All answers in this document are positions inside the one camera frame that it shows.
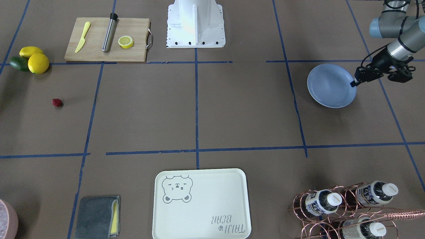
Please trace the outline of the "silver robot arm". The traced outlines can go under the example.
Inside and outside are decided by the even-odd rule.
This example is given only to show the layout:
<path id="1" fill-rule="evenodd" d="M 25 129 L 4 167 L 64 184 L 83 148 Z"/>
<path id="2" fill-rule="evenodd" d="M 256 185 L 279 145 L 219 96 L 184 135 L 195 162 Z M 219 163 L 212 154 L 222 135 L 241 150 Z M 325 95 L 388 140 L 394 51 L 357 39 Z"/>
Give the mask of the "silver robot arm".
<path id="1" fill-rule="evenodd" d="M 413 76 L 415 68 L 408 64 L 413 55 L 425 45 L 424 16 L 408 16 L 409 0 L 385 0 L 381 15 L 370 23 L 371 37 L 393 39 L 393 41 L 372 53 L 369 64 L 356 68 L 355 79 L 350 83 L 357 87 L 361 83 L 377 80 L 384 75 L 390 81 L 406 83 Z"/>

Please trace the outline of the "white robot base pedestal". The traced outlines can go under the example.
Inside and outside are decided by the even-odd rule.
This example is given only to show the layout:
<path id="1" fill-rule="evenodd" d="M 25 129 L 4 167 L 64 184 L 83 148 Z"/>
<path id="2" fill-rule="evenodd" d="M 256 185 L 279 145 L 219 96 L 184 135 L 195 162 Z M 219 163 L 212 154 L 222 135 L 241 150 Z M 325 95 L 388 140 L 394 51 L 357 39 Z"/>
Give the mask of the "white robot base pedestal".
<path id="1" fill-rule="evenodd" d="M 175 0 L 167 13 L 167 48 L 225 47 L 223 8 L 215 0 Z"/>

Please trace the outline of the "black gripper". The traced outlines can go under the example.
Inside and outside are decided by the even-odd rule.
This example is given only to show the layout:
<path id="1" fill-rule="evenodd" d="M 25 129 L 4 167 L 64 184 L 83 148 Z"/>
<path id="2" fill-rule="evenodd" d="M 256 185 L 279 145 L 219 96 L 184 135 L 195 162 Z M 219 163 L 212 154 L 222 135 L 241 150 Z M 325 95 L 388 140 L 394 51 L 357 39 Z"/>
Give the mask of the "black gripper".
<path id="1" fill-rule="evenodd" d="M 360 83 L 369 83 L 387 74 L 390 81 L 406 83 L 413 79 L 412 73 L 416 70 L 414 66 L 408 66 L 413 60 L 409 56 L 405 61 L 400 61 L 390 55 L 376 55 L 372 62 L 364 66 L 363 60 L 355 71 L 355 79 L 350 83 L 351 87 L 357 87 Z"/>

